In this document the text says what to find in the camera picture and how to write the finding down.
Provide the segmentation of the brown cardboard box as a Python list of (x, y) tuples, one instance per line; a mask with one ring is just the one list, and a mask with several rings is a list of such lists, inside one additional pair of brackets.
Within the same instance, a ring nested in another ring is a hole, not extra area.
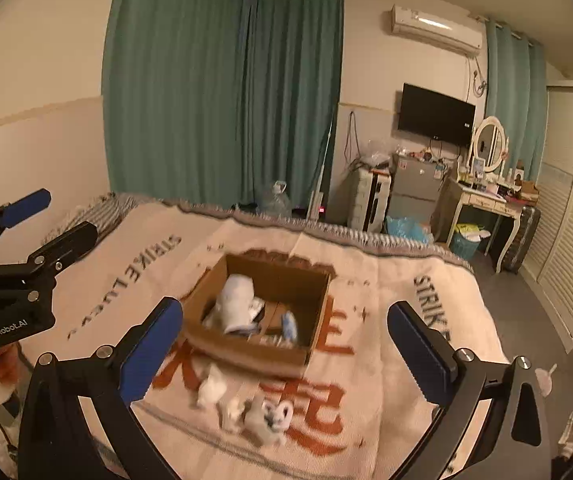
[(195, 349), (251, 372), (305, 375), (321, 335), (331, 275), (314, 266), (227, 254), (182, 300)]

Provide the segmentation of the white louvered wardrobe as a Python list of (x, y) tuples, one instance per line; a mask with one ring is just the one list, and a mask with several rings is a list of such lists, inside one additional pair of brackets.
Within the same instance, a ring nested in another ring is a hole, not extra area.
[(566, 352), (573, 352), (573, 80), (548, 85), (548, 117), (536, 180), (540, 221), (521, 275)]

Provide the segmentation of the dark upright suitcase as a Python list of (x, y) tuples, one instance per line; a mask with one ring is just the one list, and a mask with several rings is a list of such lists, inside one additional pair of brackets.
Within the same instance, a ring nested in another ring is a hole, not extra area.
[(535, 238), (541, 211), (536, 206), (524, 206), (521, 210), (521, 225), (502, 260), (502, 269), (516, 274), (523, 264)]

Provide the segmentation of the white sock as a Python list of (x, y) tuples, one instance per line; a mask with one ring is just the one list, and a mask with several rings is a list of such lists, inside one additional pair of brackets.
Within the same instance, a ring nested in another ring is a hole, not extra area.
[(224, 335), (255, 335), (259, 333), (265, 306), (265, 301), (255, 295), (249, 276), (231, 274), (202, 324)]

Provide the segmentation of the clear water jug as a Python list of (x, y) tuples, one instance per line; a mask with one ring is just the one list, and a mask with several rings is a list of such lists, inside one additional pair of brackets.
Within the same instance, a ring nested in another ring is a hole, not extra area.
[(292, 217), (292, 204), (287, 195), (287, 183), (285, 181), (277, 180), (262, 188), (259, 211), (271, 217)]

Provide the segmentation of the small white folded cloth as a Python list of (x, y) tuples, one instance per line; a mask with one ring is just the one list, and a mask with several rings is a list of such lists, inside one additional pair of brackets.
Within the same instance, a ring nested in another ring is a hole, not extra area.
[(195, 405), (198, 408), (217, 404), (227, 392), (228, 386), (224, 379), (224, 374), (215, 363), (210, 363), (207, 367), (206, 375), (198, 386), (198, 396)]

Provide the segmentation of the green curtain right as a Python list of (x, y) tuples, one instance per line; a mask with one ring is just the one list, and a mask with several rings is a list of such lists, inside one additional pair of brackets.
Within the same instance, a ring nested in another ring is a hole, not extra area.
[(544, 148), (548, 114), (544, 48), (510, 26), (486, 23), (486, 114), (497, 117), (510, 141), (507, 166), (524, 166), (527, 181), (536, 180)]

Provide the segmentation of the black wall television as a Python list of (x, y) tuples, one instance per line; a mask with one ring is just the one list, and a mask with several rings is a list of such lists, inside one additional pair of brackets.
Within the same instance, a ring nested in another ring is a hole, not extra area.
[(468, 148), (471, 144), (476, 107), (452, 96), (404, 84), (398, 114), (398, 129)]

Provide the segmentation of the cream woven lettered blanket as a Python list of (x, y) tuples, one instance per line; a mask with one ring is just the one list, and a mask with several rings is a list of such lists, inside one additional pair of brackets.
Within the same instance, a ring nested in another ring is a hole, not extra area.
[(22, 352), (84, 358), (180, 300), (134, 413), (183, 478), (387, 478), (435, 411), (388, 336), (396, 301), (504, 360), (471, 268), (439, 247), (123, 196), (84, 219), (102, 240), (59, 276), (55, 323)]

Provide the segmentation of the white pipe-cleaner flower toy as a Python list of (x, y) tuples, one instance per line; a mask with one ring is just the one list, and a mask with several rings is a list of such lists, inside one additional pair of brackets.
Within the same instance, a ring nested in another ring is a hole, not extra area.
[(254, 396), (244, 415), (243, 429), (259, 448), (283, 445), (293, 416), (294, 404), (291, 400), (275, 404), (264, 396)]

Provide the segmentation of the white oval vanity mirror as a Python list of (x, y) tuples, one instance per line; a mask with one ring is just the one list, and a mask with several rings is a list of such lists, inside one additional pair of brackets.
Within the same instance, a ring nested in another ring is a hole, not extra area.
[(491, 174), (501, 169), (509, 154), (509, 138), (495, 116), (486, 117), (472, 137), (474, 174)]

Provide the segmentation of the white dressing table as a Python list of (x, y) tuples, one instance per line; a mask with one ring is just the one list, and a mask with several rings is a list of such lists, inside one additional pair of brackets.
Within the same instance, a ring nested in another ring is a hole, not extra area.
[(458, 223), (477, 222), (480, 226), (489, 226), (490, 240), (486, 245), (486, 255), (498, 245), (500, 224), (503, 219), (512, 221), (512, 229), (507, 240), (501, 246), (501, 252), (495, 263), (495, 273), (502, 271), (503, 261), (509, 252), (519, 228), (521, 227), (520, 203), (510, 202), (500, 195), (492, 195), (467, 188), (462, 183), (448, 177), (443, 180), (438, 200), (431, 215), (431, 234), (437, 242), (450, 245)]

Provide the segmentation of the blue plastic bag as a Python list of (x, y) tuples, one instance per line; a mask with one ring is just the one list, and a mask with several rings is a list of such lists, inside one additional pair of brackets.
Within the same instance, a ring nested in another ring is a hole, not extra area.
[(390, 236), (414, 240), (423, 244), (433, 244), (434, 236), (427, 226), (409, 217), (385, 218), (386, 233)]

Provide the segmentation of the blue tissue pack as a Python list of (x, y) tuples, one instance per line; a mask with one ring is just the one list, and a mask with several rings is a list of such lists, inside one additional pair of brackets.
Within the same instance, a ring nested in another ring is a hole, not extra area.
[(290, 344), (298, 342), (298, 327), (295, 315), (291, 311), (286, 311), (281, 315), (282, 338)]

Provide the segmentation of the teal waste basket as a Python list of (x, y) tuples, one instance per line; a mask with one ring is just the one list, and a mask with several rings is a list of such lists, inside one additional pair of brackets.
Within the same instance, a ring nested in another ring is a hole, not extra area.
[(489, 237), (491, 237), (491, 232), (483, 226), (459, 223), (455, 226), (449, 249), (454, 255), (469, 261), (477, 252), (479, 244)]

